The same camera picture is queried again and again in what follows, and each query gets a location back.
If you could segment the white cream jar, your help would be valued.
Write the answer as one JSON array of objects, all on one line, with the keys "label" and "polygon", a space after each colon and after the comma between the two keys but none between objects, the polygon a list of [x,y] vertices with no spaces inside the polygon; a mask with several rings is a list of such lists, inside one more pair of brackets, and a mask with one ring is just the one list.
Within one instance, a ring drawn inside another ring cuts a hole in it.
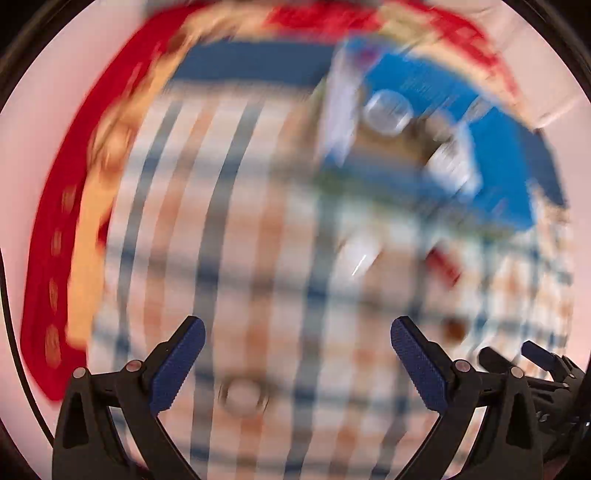
[{"label": "white cream jar", "polygon": [[428,160],[425,169],[450,195],[472,198],[481,189],[481,176],[470,149],[457,140],[442,143]]}]

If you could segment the brown walnut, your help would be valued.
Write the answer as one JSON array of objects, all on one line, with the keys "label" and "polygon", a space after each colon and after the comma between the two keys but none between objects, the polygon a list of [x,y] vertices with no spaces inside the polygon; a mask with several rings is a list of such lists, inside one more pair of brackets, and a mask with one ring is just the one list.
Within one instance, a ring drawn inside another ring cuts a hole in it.
[{"label": "brown walnut", "polygon": [[450,344],[460,344],[467,336],[467,323],[458,318],[446,318],[442,322],[442,331],[445,340]]}]

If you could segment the red small box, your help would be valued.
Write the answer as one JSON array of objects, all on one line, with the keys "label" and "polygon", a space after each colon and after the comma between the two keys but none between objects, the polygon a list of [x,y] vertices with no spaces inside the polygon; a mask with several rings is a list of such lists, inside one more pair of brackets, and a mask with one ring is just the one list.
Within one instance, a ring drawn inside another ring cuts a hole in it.
[{"label": "red small box", "polygon": [[455,287],[461,278],[462,272],[457,260],[438,245],[431,248],[425,263],[449,288]]}]

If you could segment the red rose floral blanket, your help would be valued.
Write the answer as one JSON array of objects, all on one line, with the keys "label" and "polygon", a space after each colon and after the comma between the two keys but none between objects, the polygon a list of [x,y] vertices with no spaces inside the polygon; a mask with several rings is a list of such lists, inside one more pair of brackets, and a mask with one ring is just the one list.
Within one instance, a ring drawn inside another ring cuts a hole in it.
[{"label": "red rose floral blanket", "polygon": [[198,1],[163,7],[121,47],[78,110],[40,198],[29,249],[20,331],[23,360],[51,402],[87,363],[103,292],[106,236],[131,146],[147,109],[188,49],[207,37],[301,37],[333,43],[349,33],[417,40],[517,113],[523,95],[490,35],[448,7],[388,1]]}]

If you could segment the blue plaid quilt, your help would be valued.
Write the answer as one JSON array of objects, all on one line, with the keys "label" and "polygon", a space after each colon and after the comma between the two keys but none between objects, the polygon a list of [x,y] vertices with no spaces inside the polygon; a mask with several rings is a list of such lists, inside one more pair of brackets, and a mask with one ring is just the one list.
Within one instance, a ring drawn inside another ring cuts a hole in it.
[{"label": "blue plaid quilt", "polygon": [[[186,317],[204,322],[204,347],[157,414],[203,479],[399,479],[439,418],[393,349],[399,317],[479,372],[491,347],[541,379],[522,344],[566,344],[569,231],[541,132],[528,127],[545,148],[529,166],[528,230],[363,192],[322,170],[318,152],[342,41],[195,44],[149,105],[123,169],[88,366],[116,371]],[[383,251],[348,281],[335,260],[358,232],[378,235]],[[425,263],[435,245],[460,265],[453,288]],[[446,318],[467,323],[462,343],[445,340]],[[266,382],[262,414],[221,407],[229,377]]]}]

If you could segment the blue cardboard box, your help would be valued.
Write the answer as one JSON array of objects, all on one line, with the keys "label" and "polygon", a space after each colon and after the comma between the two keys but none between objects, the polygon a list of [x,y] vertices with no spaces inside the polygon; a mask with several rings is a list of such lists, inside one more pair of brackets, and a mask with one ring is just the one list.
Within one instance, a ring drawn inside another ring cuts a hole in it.
[{"label": "blue cardboard box", "polygon": [[492,95],[431,60],[372,37],[335,49],[318,152],[322,170],[363,192],[525,231],[529,166],[544,150]]}]

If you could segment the white earbuds case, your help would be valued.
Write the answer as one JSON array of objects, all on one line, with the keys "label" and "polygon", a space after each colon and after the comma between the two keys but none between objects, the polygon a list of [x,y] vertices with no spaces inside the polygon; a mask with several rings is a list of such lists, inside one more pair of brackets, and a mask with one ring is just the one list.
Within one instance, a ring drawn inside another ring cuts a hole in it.
[{"label": "white earbuds case", "polygon": [[383,241],[369,232],[358,232],[342,241],[335,271],[348,281],[359,280],[373,267],[383,251]]}]

